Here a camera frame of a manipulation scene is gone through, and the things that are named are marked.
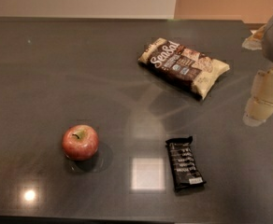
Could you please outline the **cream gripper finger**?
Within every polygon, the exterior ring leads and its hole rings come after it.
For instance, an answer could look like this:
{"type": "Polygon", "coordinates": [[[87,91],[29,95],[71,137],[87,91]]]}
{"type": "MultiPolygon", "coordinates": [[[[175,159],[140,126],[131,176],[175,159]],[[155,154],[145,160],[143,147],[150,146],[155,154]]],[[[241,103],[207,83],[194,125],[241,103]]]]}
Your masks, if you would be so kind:
{"type": "Polygon", "coordinates": [[[258,30],[254,31],[252,35],[244,40],[244,42],[242,43],[242,47],[249,50],[261,49],[265,28],[266,27],[263,25],[258,30]]]}
{"type": "Polygon", "coordinates": [[[273,115],[273,67],[267,71],[259,70],[251,87],[243,121],[246,125],[257,127],[273,115]]]}

